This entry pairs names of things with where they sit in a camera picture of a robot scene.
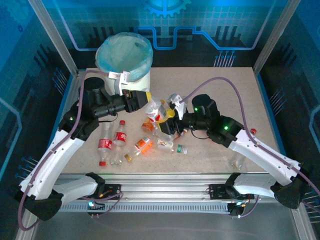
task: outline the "beige tabletop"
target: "beige tabletop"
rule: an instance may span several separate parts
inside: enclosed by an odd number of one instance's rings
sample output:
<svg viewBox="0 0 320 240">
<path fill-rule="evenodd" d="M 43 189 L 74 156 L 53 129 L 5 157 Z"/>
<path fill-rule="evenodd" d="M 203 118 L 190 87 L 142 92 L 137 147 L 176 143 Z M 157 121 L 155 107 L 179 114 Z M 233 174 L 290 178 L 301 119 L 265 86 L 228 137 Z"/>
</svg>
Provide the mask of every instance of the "beige tabletop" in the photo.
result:
<svg viewBox="0 0 320 240">
<path fill-rule="evenodd" d="M 258 83 L 250 67 L 162 67 L 152 68 L 150 72 L 150 92 L 152 95 L 167 99 L 172 93 L 187 96 L 196 87 L 212 77 L 230 79 L 237 87 L 244 104 L 249 128 L 257 130 L 257 137 L 274 149 L 278 149 L 267 117 Z M 221 115 L 234 118 L 243 123 L 238 98 L 232 87 L 222 80 L 207 84 L 197 94 L 208 94 L 217 103 Z M 192 111 L 191 99 L 188 109 Z M 103 118 L 111 120 L 112 116 Z M 120 112 L 115 125 L 126 121 L 127 143 L 123 153 L 144 136 L 141 125 L 146 118 L 145 109 L 136 112 Z M 230 159 L 235 153 L 212 142 L 210 139 L 194 138 L 190 132 L 176 140 L 177 144 L 188 147 L 188 153 L 170 154 L 151 149 L 145 155 L 121 167 L 100 167 L 98 141 L 101 127 L 98 127 L 72 156 L 63 170 L 64 174 L 103 173 L 232 173 Z M 205 132 L 196 131 L 198 137 L 206 137 Z M 250 160 L 245 160 L 243 172 L 264 172 Z"/>
</svg>

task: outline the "trash can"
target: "trash can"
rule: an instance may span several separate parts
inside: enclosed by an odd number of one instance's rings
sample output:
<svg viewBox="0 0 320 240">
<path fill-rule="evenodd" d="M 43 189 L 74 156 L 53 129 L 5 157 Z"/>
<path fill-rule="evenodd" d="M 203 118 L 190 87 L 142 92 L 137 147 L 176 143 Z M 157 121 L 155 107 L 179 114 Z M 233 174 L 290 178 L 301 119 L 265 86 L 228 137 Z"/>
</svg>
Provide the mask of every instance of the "trash can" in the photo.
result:
<svg viewBox="0 0 320 240">
<path fill-rule="evenodd" d="M 132 33 L 121 32 L 108 37 L 95 54 L 95 64 L 103 72 L 130 72 L 128 85 L 123 89 L 150 91 L 150 68 L 153 50 L 148 39 Z M 114 79 L 105 78 L 111 93 L 115 93 Z"/>
</svg>

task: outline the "gear logo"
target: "gear logo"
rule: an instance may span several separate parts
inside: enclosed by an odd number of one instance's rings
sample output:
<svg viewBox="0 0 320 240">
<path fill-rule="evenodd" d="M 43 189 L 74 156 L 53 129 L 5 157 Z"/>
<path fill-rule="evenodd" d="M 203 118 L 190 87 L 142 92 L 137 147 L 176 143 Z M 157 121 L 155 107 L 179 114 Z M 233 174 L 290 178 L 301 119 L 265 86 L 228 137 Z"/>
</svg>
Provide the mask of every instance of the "gear logo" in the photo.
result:
<svg viewBox="0 0 320 240">
<path fill-rule="evenodd" d="M 163 15 L 166 18 L 168 15 L 173 17 L 174 13 L 180 14 L 180 10 L 185 10 L 186 5 L 190 3 L 191 0 L 147 0 L 144 9 L 149 10 L 150 14 L 156 14 L 157 17 Z"/>
<path fill-rule="evenodd" d="M 29 17 L 29 5 L 27 0 L 0 0 L 0 7 L 6 7 L 11 17 L 20 25 L 23 25 Z"/>
</svg>

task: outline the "metal floor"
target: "metal floor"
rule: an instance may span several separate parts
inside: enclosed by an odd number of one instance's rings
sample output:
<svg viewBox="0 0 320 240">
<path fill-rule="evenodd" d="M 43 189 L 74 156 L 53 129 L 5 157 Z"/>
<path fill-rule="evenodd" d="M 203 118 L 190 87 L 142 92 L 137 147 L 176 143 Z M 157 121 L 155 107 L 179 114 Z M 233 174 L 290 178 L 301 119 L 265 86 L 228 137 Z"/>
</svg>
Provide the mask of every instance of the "metal floor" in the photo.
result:
<svg viewBox="0 0 320 240">
<path fill-rule="evenodd" d="M 298 240 L 293 216 L 278 203 L 260 203 L 242 219 L 212 213 L 59 212 L 41 222 L 34 240 Z"/>
</svg>

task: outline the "plastic trash bag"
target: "plastic trash bag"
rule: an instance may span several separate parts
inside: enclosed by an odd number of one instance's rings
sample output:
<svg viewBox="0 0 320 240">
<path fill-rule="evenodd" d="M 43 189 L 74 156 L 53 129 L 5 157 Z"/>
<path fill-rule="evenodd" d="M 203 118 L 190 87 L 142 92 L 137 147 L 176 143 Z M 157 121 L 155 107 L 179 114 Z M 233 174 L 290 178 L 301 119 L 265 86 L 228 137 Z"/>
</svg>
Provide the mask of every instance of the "plastic trash bag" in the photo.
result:
<svg viewBox="0 0 320 240">
<path fill-rule="evenodd" d="M 153 60 L 150 41 L 140 34 L 121 32 L 108 37 L 96 54 L 96 66 L 103 72 L 130 72 L 129 82 L 143 78 Z"/>
</svg>

